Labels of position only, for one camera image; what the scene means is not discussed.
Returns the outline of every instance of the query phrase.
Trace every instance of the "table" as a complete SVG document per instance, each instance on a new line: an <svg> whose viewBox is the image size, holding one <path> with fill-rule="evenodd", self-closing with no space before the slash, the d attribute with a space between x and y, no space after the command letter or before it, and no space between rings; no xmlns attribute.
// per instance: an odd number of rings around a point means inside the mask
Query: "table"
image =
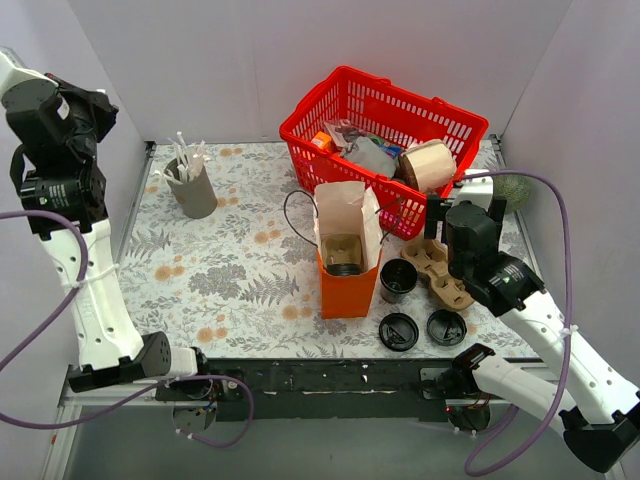
<svg viewBox="0 0 640 480"><path fill-rule="evenodd" d="M536 358L533 350L486 308L462 313L466 339L442 347L425 333L440 308L424 285L402 305L390 305L376 286L369 315L323 320L314 248L285 222L285 195L299 188L284 143L208 145L207 172L218 197L209 217L185 217L162 170L173 158L169 146L152 157L140 206L121 260L120 283L141 333L164 331L173 345L198 346L212 358L452 358L476 342L509 358ZM490 141L483 141L473 168L498 169ZM312 207L292 197L289 217L312 235ZM382 264L398 256L403 241L389 236ZM514 215L505 217L501 248L531 264ZM391 312L410 315L420 327L411 350L388 350L378 338L380 320Z"/></svg>

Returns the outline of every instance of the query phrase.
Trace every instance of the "paper bag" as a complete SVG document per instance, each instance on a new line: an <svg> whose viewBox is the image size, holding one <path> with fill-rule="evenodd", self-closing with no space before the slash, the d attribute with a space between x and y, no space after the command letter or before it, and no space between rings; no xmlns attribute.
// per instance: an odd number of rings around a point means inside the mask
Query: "paper bag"
<svg viewBox="0 0 640 480"><path fill-rule="evenodd" d="M378 200L364 182L323 183L316 187L318 215L314 221L316 252L322 291L322 318L366 317L378 278L382 230ZM339 277L327 273L322 263L322 239L328 235L355 234L362 242L363 273Z"/></svg>

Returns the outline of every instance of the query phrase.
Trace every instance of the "black cup lid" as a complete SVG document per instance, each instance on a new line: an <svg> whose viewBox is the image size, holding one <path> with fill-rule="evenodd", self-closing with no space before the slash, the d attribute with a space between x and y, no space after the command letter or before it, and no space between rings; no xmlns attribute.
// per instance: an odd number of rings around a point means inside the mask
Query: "black cup lid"
<svg viewBox="0 0 640 480"><path fill-rule="evenodd" d="M396 352L406 352L416 344L420 331L409 315L391 313L380 322L378 333L387 348Z"/></svg>
<svg viewBox="0 0 640 480"><path fill-rule="evenodd" d="M327 265L327 273L336 277L348 277L349 275L360 275L362 270L360 265L355 263L334 263Z"/></svg>
<svg viewBox="0 0 640 480"><path fill-rule="evenodd" d="M459 344L467 335L467 324L458 313L437 310L427 321L427 334L434 342L450 347Z"/></svg>

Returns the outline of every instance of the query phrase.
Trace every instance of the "white paper bag lining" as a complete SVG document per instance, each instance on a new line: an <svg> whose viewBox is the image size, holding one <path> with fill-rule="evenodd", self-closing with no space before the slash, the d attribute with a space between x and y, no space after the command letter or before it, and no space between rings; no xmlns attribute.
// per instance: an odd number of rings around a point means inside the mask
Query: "white paper bag lining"
<svg viewBox="0 0 640 480"><path fill-rule="evenodd" d="M318 216L313 230L318 252L327 235L359 235L365 272L375 268L382 248L382 229L376 213L380 205L373 190L365 190L364 182L322 183L316 187L315 201Z"/></svg>

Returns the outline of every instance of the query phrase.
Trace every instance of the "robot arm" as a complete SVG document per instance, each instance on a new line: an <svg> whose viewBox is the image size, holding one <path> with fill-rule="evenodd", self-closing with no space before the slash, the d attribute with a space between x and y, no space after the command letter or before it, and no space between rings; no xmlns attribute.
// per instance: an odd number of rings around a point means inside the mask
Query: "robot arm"
<svg viewBox="0 0 640 480"><path fill-rule="evenodd" d="M566 392L551 423L572 452L599 472L608 471L640 439L638 387L619 375L578 333L564 329L563 317L540 278L521 260L498 249L504 200L496 197L488 211L470 201L450 206L431 197L425 236L434 238L444 222L449 273L463 281L480 304L517 332L560 375L563 338L571 334ZM498 395L542 419L556 387L476 344L459 355L435 382L452 393L485 391Z"/></svg>
<svg viewBox="0 0 640 480"><path fill-rule="evenodd" d="M171 347L164 332L140 335L126 310L111 256L106 180L97 165L97 144L114 126L117 107L103 92L24 68L5 48L0 49L0 98L7 123L22 141L11 178L23 207L71 220L89 251L87 275L71 305L80 349L80 368L69 375L71 388L206 373L198 349ZM26 176L25 155L35 167ZM29 223L68 292L77 286L80 268L74 236L47 219L33 217ZM190 388L201 388L191 383Z"/></svg>

